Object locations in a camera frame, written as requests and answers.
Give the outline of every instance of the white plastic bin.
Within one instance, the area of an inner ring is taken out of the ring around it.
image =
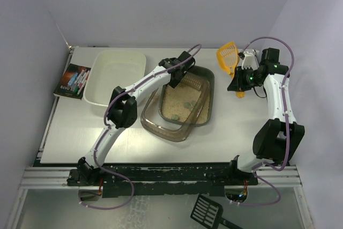
[[[115,87],[125,88],[144,77],[146,57],[125,50],[104,50],[95,59],[85,86],[85,100],[105,112]]]

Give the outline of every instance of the cable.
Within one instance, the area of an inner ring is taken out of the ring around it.
[[[253,55],[255,56],[256,66],[259,67],[258,58],[257,58],[257,52],[256,52],[255,49],[253,50]]]
[[[257,97],[259,97],[259,98],[261,98],[261,99],[265,99],[265,98],[267,98],[267,95],[266,95],[266,96],[264,96],[264,97],[261,97],[260,95],[258,95],[258,94],[257,94],[257,92],[256,92],[256,89],[255,89],[255,87],[252,87],[252,89],[253,89],[253,91],[255,92],[255,95],[256,95]]]
[[[103,178],[100,178],[100,185],[99,185],[99,190],[98,190],[98,193],[100,195],[102,195],[102,190],[101,190],[102,184],[103,184]]]
[[[162,70],[162,71],[159,71],[159,72],[157,72],[157,73],[155,73],[155,74],[153,74],[153,75],[150,75],[149,77],[147,77],[147,78],[145,78],[143,81],[141,81],[139,84],[135,85],[135,87],[132,88],[131,90],[129,90],[129,91],[124,91],[124,92],[122,92],[121,94],[119,94],[118,96],[116,96],[116,97],[114,98],[114,100],[112,100],[111,103],[108,105],[108,107],[107,107],[107,109],[106,109],[106,111],[105,111],[105,113],[104,113],[104,115],[103,115],[103,123],[107,126],[107,129],[106,129],[106,131],[102,134],[102,136],[100,137],[100,139],[98,140],[98,143],[96,144],[96,146],[95,146],[95,148],[94,148],[94,152],[93,152],[94,162],[95,162],[95,164],[96,164],[101,170],[103,170],[104,172],[107,172],[107,173],[112,174],[112,175],[115,175],[115,176],[119,176],[119,177],[121,177],[121,178],[127,180],[127,181],[129,182],[130,186],[131,186],[131,189],[132,189],[130,197],[129,197],[124,203],[122,203],[122,204],[120,204],[120,205],[118,205],[118,206],[113,206],[113,207],[111,207],[111,208],[102,208],[102,207],[99,207],[99,206],[87,205],[86,203],[84,203],[84,202],[81,200],[81,194],[79,193],[79,195],[78,195],[78,197],[79,197],[79,204],[81,204],[82,206],[85,206],[85,207],[87,207],[87,208],[91,208],[91,209],[113,210],[113,209],[118,209],[118,208],[121,208],[121,207],[125,206],[126,204],[128,204],[128,203],[132,200],[133,195],[134,195],[134,193],[135,193],[135,187],[134,187],[134,185],[133,185],[133,182],[132,182],[129,178],[127,178],[125,175],[122,175],[122,174],[113,172],[113,171],[111,171],[111,170],[108,170],[108,169],[102,167],[102,166],[98,163],[98,161],[97,161],[97,159],[96,159],[96,152],[98,151],[98,147],[99,147],[100,143],[102,142],[102,140],[104,139],[104,137],[106,136],[106,134],[107,134],[107,133],[110,131],[110,129],[111,129],[111,125],[107,122],[107,114],[108,114],[109,110],[111,109],[111,107],[113,106],[113,104],[114,104],[119,98],[121,98],[122,96],[124,96],[124,95],[126,95],[126,94],[129,94],[129,93],[131,93],[131,92],[134,92],[136,89],[138,89],[139,87],[141,87],[142,85],[144,85],[147,81],[149,81],[151,78],[153,78],[153,77],[155,77],[155,76],[157,76],[157,75],[160,75],[160,74],[162,74],[162,73],[164,73],[164,72],[173,70],[173,69],[175,69],[175,68],[177,68],[177,67],[183,65],[184,63],[186,63],[187,61],[189,61],[191,58],[193,58],[193,57],[201,50],[202,45],[201,45],[201,44],[196,44],[194,47],[190,48],[190,49],[188,50],[188,52],[191,52],[191,51],[192,51],[193,49],[195,49],[195,48],[197,48],[197,50],[196,50],[190,57],[188,57],[187,59],[185,59],[185,60],[182,61],[181,63],[179,63],[179,64],[177,64],[177,65],[174,65],[174,66],[172,66],[172,67],[170,67],[170,68],[168,68],[168,69],[164,69],[164,70]]]
[[[290,148],[290,135],[289,135],[289,119],[288,119],[288,112],[287,112],[287,103],[286,103],[286,94],[285,94],[285,82],[286,82],[286,79],[287,77],[289,76],[289,73],[290,71],[292,70],[293,68],[293,65],[294,65],[294,54],[293,54],[293,51],[292,49],[290,48],[290,46],[285,43],[284,41],[278,39],[278,38],[275,38],[275,37],[269,37],[269,36],[264,36],[264,37],[259,37],[259,38],[256,38],[252,41],[250,41],[244,48],[241,52],[244,52],[249,46],[250,44],[252,44],[253,42],[257,41],[257,40],[260,40],[260,39],[270,39],[270,40],[275,40],[275,41],[279,41],[280,43],[282,43],[289,51],[290,53],[290,57],[291,57],[291,63],[290,63],[290,66],[289,66],[289,69],[288,71],[286,72],[283,80],[282,80],[282,83],[281,83],[281,95],[282,95],[282,103],[284,105],[284,113],[285,113],[285,122],[286,122],[286,151],[285,151],[285,158],[284,158],[284,161],[282,162],[282,165],[280,168],[277,168],[275,167],[274,165],[272,164],[269,164],[267,162],[261,162],[257,165],[255,165],[254,167],[251,168],[251,171],[252,171],[252,174],[254,175],[254,177],[256,177],[257,179],[260,179],[261,181],[267,183],[269,186],[271,186],[277,193],[278,193],[278,199],[276,201],[273,201],[273,202],[268,202],[268,203],[261,203],[261,204],[249,204],[249,203],[239,203],[239,202],[235,202],[235,201],[230,201],[230,204],[232,203],[235,203],[237,205],[243,205],[243,206],[268,206],[268,205],[274,205],[278,202],[280,202],[281,200],[281,193],[280,191],[273,185],[271,184],[270,182],[267,182],[266,180],[264,180],[263,178],[261,178],[260,176],[258,176],[256,174],[256,170],[264,165],[267,165],[267,166],[270,166],[272,169],[274,169],[275,171],[282,171],[285,169],[287,163],[288,163],[288,157],[289,157],[289,148]]]

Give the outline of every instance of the transparent plastic tray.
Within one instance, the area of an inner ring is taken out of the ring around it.
[[[141,113],[141,116],[140,116],[140,122],[146,130],[148,130],[149,132],[151,132],[151,133],[153,133],[153,134],[155,134],[155,135],[157,135],[163,139],[167,139],[167,140],[172,141],[172,142],[181,142],[181,141],[184,141],[185,139],[187,139],[191,130],[195,126],[197,119],[200,115],[200,112],[202,111],[202,108],[204,107],[206,98],[210,93],[209,82],[207,80],[199,77],[199,76],[192,74],[192,73],[188,72],[183,77],[183,79],[180,83],[196,89],[197,91],[200,92],[200,96],[199,96],[197,103],[195,104],[192,112],[187,117],[186,121],[178,129],[169,129],[169,128],[163,127],[162,125],[158,125],[158,124],[154,123],[153,121],[151,121],[151,119],[149,119],[147,117],[151,113],[157,114],[157,116],[159,116],[158,115],[158,101],[152,102],[152,100],[156,100],[155,94],[157,93],[158,90],[154,91],[150,95],[150,97],[149,97],[149,99],[148,99],[148,101],[147,101],[147,103],[146,103],[146,105],[145,105],[145,107]],[[175,124],[172,124],[172,123],[168,123],[168,124],[171,125],[171,127],[176,126]]]
[[[204,106],[202,113],[205,112],[207,113],[207,120],[204,123],[201,123],[200,118],[197,120],[196,124],[194,125],[195,127],[200,127],[203,125],[206,125],[210,119],[211,119],[211,115],[212,115],[212,106],[213,106],[213,96],[214,96],[214,74],[210,69],[204,68],[204,67],[199,67],[197,65],[194,65],[192,68],[189,69],[189,72],[196,75],[196,76],[200,76],[201,78],[204,78],[206,81],[208,81],[210,83],[210,95],[209,95],[209,103],[208,103],[208,110],[205,110],[206,105]],[[164,85],[162,87],[162,92],[161,92],[161,97],[160,97],[160,101],[159,101],[159,114],[160,116],[170,122],[170,123],[174,123],[174,124],[183,124],[183,122],[181,121],[176,121],[176,120],[172,120],[166,116],[164,116],[162,108],[163,108],[163,101],[165,99],[165,95],[166,95],[166,90],[167,90],[167,86],[168,85]]]

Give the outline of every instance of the white wall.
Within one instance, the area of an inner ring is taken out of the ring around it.
[[[286,0],[45,2],[70,45],[219,47],[235,40],[242,47],[269,33]]]
[[[292,109],[305,137],[296,163],[316,228],[343,225],[343,0],[288,0],[270,33],[290,44]],[[266,41],[264,47],[279,46]],[[283,48],[282,61],[289,64]]]
[[[37,154],[67,53],[43,0],[0,0],[0,228]]]

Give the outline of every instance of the black litter scoop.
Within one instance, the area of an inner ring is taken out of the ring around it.
[[[222,224],[230,229],[243,229],[221,217],[223,207],[209,198],[199,195],[191,218],[208,229],[217,229]]]

